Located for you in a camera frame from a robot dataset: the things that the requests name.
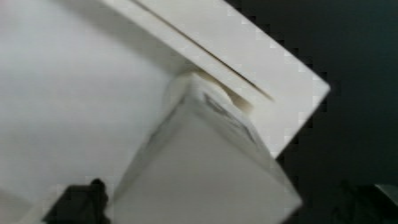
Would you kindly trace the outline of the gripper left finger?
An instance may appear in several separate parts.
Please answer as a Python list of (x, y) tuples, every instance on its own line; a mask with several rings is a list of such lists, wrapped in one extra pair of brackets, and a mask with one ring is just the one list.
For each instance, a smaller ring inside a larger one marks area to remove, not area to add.
[(106, 186), (99, 179), (89, 185), (69, 185), (42, 217), (44, 224), (110, 224), (106, 203)]

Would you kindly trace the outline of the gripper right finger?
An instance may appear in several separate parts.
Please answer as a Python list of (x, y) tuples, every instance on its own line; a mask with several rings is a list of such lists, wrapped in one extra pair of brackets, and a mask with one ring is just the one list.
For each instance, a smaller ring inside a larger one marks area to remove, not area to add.
[(341, 183), (334, 224), (398, 224), (398, 186)]

